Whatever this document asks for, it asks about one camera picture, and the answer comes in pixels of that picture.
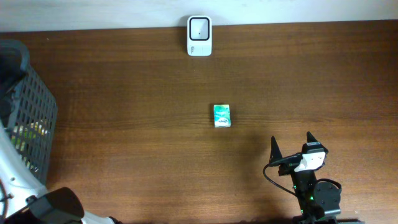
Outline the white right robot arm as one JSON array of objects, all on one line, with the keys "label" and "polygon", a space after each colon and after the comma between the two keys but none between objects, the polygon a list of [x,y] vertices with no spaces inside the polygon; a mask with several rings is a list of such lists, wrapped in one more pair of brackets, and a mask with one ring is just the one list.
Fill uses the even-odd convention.
[{"label": "white right robot arm", "polygon": [[[263,168],[264,177],[281,190],[293,195],[300,207],[300,216],[292,223],[361,223],[358,219],[337,219],[341,213],[342,185],[331,179],[318,179],[315,172],[325,165],[328,149],[311,132],[306,133],[307,142],[298,153],[284,157],[277,140],[271,137],[271,153]],[[289,175],[293,189],[289,190],[273,181],[267,174],[269,167],[278,167],[278,175]]]}]

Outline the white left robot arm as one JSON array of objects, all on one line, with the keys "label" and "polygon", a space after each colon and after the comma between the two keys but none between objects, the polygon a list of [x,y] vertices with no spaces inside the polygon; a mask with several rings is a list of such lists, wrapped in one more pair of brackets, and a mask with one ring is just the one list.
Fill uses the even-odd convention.
[{"label": "white left robot arm", "polygon": [[4,127],[1,127],[1,223],[120,223],[83,209],[68,187],[52,192],[22,162]]}]

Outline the green tissue pack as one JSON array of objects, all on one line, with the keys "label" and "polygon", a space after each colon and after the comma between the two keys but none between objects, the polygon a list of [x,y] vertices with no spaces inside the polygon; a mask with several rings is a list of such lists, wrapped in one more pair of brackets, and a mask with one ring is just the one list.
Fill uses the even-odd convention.
[{"label": "green tissue pack", "polygon": [[213,106],[214,125],[216,128],[229,128],[231,126],[231,112],[229,105]]}]

